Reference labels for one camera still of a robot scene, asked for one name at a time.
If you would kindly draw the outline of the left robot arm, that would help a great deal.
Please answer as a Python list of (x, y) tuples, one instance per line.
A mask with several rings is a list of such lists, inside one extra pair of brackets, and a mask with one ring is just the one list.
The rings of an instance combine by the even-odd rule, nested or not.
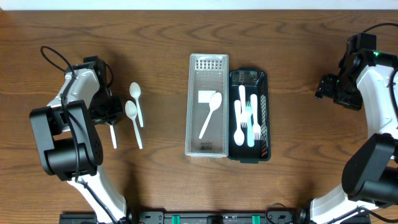
[(74, 186), (91, 205), (96, 223), (131, 223), (126, 199), (106, 175), (103, 147), (95, 126), (114, 125), (123, 114), (110, 90), (107, 64), (97, 56), (65, 70), (65, 83), (45, 107), (30, 112), (40, 162), (48, 175)]

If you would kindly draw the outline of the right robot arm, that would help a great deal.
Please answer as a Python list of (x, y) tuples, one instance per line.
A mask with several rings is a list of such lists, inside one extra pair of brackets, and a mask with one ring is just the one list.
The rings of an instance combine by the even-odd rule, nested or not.
[(322, 76), (315, 97), (364, 109), (368, 139), (346, 163), (341, 184), (313, 199), (297, 223), (367, 223), (365, 214), (397, 205), (397, 56), (376, 49), (365, 32), (347, 40), (337, 75)]

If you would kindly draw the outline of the white plastic fork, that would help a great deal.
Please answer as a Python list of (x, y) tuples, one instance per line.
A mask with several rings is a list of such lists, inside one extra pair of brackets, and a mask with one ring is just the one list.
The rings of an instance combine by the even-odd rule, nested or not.
[(239, 99), (241, 102), (241, 126), (243, 128), (247, 127), (247, 117), (246, 117), (246, 89), (244, 85), (240, 85), (239, 88)]
[(261, 127), (258, 123), (258, 99), (256, 94), (252, 94), (250, 96), (251, 106), (252, 106), (252, 116), (253, 116), (253, 125), (252, 130), (254, 133), (254, 139), (257, 141), (261, 140)]

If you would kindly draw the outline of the light blue plastic fork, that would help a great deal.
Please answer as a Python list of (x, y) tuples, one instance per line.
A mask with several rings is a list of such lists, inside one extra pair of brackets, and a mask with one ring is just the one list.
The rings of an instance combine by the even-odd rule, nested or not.
[(252, 130), (252, 107), (249, 101), (246, 102), (246, 117), (247, 117), (247, 142), (248, 147), (254, 147), (254, 133)]

